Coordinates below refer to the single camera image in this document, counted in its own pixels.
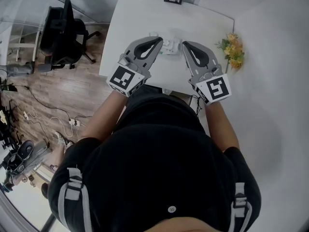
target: black office chair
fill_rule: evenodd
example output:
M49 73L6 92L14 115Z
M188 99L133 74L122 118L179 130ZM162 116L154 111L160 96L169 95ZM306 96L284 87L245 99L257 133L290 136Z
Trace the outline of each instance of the black office chair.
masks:
M89 34L81 19L74 19L70 0L66 0L64 8L49 7L45 20L40 49L48 56L44 64L39 65L39 71L47 72L63 68L66 64L73 69L81 56L85 56L90 63L95 63L86 53L86 41L101 33L96 31ZM83 35L83 43L76 41L77 35Z

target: yellow flowers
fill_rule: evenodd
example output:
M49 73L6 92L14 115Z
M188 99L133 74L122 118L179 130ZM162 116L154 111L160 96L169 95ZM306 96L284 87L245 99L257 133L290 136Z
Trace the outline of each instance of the yellow flowers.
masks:
M244 62L244 53L242 51L242 43L238 40L238 35L229 33L225 39L218 42L218 49L222 49L225 53L225 59L228 60L232 68L239 70Z
M237 36L237 34L235 34L235 33L229 33L228 35L227 35L227 39L228 39L228 41L230 41L230 42L232 42L233 40L235 40L235 39L237 39L238 38L238 36Z
M224 50L224 53L225 53L226 55L230 55L230 52L231 52L231 47L228 46L228 47Z

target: button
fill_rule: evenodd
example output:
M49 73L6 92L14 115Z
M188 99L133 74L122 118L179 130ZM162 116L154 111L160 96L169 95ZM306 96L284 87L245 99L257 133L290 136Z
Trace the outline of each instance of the button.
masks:
M175 207L175 206L170 206L170 207L168 208L168 211L169 211L170 213L174 213L174 212L176 211L176 207Z

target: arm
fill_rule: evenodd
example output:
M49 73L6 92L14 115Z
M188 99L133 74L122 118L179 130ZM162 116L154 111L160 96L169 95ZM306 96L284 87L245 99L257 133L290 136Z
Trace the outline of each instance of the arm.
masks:
M221 104L216 102L205 106L205 110L209 132L216 145L223 152L230 147L239 149L237 136Z
M103 142L109 137L126 105L127 97L113 91L88 122L80 138L97 138Z

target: white strap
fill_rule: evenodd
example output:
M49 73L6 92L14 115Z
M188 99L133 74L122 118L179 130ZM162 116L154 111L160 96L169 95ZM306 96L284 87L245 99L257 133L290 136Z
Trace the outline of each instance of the white strap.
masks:
M79 169L77 168L68 168L68 171L70 173L70 181L69 183L65 183L59 192L59 198L58 198L58 212L59 212L59 218L61 223L68 229L68 225L65 218L65 208L64 208L64 202L65 200L73 200L78 201L80 196L80 191L70 189L70 187L73 187L75 189L80 189L82 187L82 181L75 180L71 177L77 176L79 178L82 178L82 174ZM90 207L89 207L89 196L88 196L88 190L85 185L83 185L82 190L82 196L83 196L83 213L84 213L84 228L85 232L92 232L92 225L91 225L91 218L90 218Z
M84 185L82 189L83 194L83 210L84 210L84 226L85 232L92 232L91 218L90 218L90 207L89 207L89 196L87 187Z
M59 212L59 219L64 227L68 228L67 221L64 215L64 200L65 200L65 193L67 189L68 184L65 183L60 189L59 198L58 198L58 212Z
M244 218L245 217L245 207L248 208L248 212L247 212L247 215L245 217L245 220L244 220L242 227L241 227L239 232L244 232L246 227L248 226L249 221L250 221L250 217L251 217L251 214L252 214L252 206L247 201L247 198L244 197L244 195L245 195L244 187L245 187L245 183L243 183L243 182L236 183L235 204L234 204L234 202L231 203L231 222L230 222L230 227L228 229L228 232L234 231L235 218L242 218L242 217Z
M237 182L235 188L235 217L236 218L244 218L245 217L245 207L247 198L246 197L237 197L237 195L245 195L245 183Z
M82 178L81 171L78 168L67 168L70 174L70 178L73 176L78 176Z

